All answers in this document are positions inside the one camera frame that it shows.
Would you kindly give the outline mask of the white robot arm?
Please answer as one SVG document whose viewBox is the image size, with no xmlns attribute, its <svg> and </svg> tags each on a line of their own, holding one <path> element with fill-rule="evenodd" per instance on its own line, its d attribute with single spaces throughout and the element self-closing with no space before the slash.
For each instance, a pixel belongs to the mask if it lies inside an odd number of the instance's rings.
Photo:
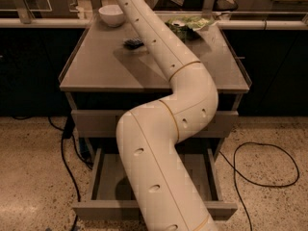
<svg viewBox="0 0 308 231">
<path fill-rule="evenodd" d="M 126 112 L 116 142 L 148 231 L 218 231 L 175 144 L 204 129 L 218 91 L 195 54 L 152 11 L 155 0 L 116 0 L 172 94 Z"/>
</svg>

